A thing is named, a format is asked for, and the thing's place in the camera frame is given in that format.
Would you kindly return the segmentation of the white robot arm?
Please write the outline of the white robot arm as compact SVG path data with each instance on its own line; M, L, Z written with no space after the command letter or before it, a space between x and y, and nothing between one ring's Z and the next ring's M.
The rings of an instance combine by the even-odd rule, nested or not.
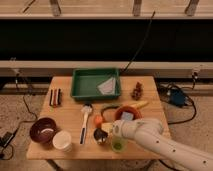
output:
M101 128L114 136L133 140L190 171L213 171L213 154L164 137L164 127L158 119L116 120L103 123Z

